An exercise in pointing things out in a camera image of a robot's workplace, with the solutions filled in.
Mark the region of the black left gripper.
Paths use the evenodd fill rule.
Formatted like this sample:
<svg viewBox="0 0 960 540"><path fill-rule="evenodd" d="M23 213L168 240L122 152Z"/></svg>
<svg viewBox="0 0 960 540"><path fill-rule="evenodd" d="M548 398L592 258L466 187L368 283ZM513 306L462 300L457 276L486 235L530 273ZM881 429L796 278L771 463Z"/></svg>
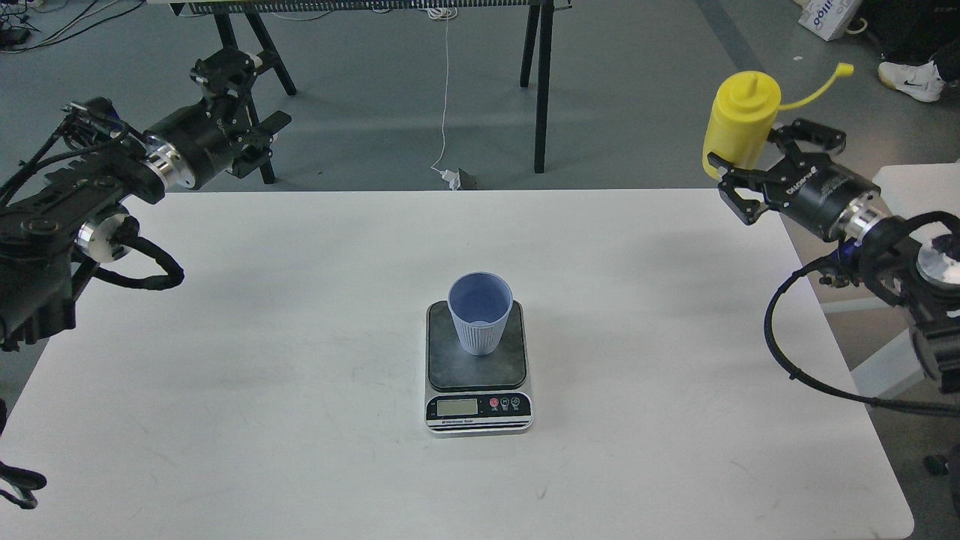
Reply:
<svg viewBox="0 0 960 540"><path fill-rule="evenodd" d="M163 188L196 191L222 173L242 179L255 170L262 181L277 181L272 145L292 117L278 110L260 121L253 85L262 68L261 55L234 48L195 62L189 78L201 89L201 101L145 132L144 164Z"/></svg>

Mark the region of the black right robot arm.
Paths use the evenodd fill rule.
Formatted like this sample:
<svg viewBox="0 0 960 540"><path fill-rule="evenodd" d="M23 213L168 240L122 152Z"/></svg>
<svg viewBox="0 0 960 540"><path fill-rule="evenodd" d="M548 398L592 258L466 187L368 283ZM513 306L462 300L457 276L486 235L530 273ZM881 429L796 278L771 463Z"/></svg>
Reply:
<svg viewBox="0 0 960 540"><path fill-rule="evenodd" d="M781 127L711 120L703 156L705 171L745 225L767 211L779 212L835 242L829 255L790 274L769 301L763 335L772 358L814 389L896 413L956 419L956 404L865 397L842 391L803 372L782 352L773 331L779 299L812 272L826 286L864 286L886 305L901 308L922 371L944 394L958 391L958 218L929 211L904 218L879 205L881 189L833 156L845 147L844 132L799 118Z"/></svg>

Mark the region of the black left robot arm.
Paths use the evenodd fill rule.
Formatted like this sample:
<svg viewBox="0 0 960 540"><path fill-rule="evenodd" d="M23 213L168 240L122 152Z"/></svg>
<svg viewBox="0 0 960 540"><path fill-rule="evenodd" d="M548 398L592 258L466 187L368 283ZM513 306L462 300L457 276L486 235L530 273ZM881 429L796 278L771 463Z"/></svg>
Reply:
<svg viewBox="0 0 960 540"><path fill-rule="evenodd" d="M14 352L76 325L92 279L131 290L171 290L185 277L140 235L123 202L157 204L169 188L200 189L227 172L242 178L270 164L285 112L259 120L251 89L277 71L277 52L225 48L196 62L202 99L144 132L103 97L69 103L37 154L2 185L2 349Z"/></svg>

